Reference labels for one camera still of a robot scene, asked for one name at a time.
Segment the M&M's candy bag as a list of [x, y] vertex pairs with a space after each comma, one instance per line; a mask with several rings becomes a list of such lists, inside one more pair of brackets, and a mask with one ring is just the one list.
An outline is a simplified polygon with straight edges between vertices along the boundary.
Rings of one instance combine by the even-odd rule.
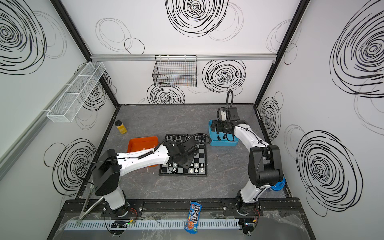
[[198, 232], [201, 210], [201, 204], [197, 202], [191, 202], [188, 219], [184, 227], [187, 233], [196, 234]]

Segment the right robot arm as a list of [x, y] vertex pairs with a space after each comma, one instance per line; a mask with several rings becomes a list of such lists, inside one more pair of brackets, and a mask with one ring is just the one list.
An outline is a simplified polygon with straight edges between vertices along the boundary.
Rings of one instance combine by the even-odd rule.
[[263, 141], [241, 120], [233, 106], [234, 92], [227, 91], [226, 106], [218, 108], [215, 132], [223, 134], [229, 142], [238, 139], [249, 151], [248, 176], [246, 185], [236, 196], [237, 212], [247, 215], [257, 207], [261, 195], [284, 178], [280, 149]]

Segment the black white chess board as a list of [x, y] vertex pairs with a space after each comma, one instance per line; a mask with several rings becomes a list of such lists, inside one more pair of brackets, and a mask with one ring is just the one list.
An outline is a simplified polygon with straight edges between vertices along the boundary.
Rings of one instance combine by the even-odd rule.
[[190, 162], [188, 168], [177, 165], [175, 163], [167, 163], [160, 165], [159, 176], [188, 176], [188, 177], [207, 177], [207, 147], [208, 140], [205, 136], [195, 136], [195, 143], [198, 147], [198, 152]]

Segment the blue lidded plastic container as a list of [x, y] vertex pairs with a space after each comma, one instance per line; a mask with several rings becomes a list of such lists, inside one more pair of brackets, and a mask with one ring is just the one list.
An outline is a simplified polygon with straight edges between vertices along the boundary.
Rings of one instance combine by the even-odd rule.
[[286, 179], [285, 177], [283, 177], [283, 180], [276, 183], [275, 185], [271, 186], [270, 189], [272, 191], [275, 191], [275, 192], [278, 192], [278, 191], [281, 191], [284, 189], [284, 187], [286, 186]]

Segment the blue plastic tray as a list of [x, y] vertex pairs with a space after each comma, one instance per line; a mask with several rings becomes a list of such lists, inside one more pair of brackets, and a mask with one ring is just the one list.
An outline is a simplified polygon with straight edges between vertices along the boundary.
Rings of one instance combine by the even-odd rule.
[[232, 134], [226, 134], [217, 131], [218, 121], [209, 120], [210, 145], [212, 147], [235, 147], [239, 139]]

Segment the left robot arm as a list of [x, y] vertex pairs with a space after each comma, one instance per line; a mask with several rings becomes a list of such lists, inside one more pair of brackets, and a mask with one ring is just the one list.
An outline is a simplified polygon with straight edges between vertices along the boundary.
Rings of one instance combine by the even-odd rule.
[[200, 153], [199, 146], [206, 146], [211, 142], [209, 135], [198, 133], [189, 135], [180, 142], [166, 139], [149, 150], [132, 153], [107, 150], [91, 168], [95, 195], [107, 202], [114, 217], [124, 217], [132, 209], [119, 186], [120, 177], [153, 165], [177, 165], [188, 170], [195, 156]]

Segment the white mesh wall shelf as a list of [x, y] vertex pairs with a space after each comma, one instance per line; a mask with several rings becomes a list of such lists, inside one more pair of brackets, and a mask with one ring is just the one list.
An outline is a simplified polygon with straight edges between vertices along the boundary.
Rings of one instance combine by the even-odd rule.
[[106, 101], [100, 84], [106, 68], [102, 62], [88, 62], [74, 74], [64, 93], [48, 110], [47, 118], [54, 123], [70, 123], [81, 109], [96, 112]]

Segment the orange plastic tray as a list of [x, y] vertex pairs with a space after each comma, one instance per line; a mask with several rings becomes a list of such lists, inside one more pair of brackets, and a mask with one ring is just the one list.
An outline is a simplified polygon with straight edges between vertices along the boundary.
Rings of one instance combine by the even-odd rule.
[[155, 148], [159, 144], [157, 137], [143, 137], [131, 139], [128, 144], [128, 153]]

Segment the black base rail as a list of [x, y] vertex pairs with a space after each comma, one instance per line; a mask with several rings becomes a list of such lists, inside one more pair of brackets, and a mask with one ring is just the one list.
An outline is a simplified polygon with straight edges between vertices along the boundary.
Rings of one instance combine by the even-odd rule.
[[239, 202], [234, 198], [226, 199], [128, 199], [130, 207], [135, 209], [137, 214], [129, 212], [129, 215], [142, 216], [149, 212], [188, 212], [191, 202], [198, 202], [203, 206], [203, 212], [214, 212], [226, 217], [244, 217], [247, 214], [263, 215], [266, 211], [300, 211], [303, 209], [298, 198], [261, 198], [257, 203], [239, 207]]

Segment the yellow jar black lid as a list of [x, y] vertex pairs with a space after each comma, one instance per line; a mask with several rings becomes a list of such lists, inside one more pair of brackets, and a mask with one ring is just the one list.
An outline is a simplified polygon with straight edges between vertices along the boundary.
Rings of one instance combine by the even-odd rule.
[[124, 124], [122, 123], [122, 121], [120, 120], [117, 120], [115, 121], [115, 126], [117, 127], [117, 129], [119, 130], [119, 132], [124, 135], [125, 133], [127, 133], [127, 129], [126, 127], [124, 126]]

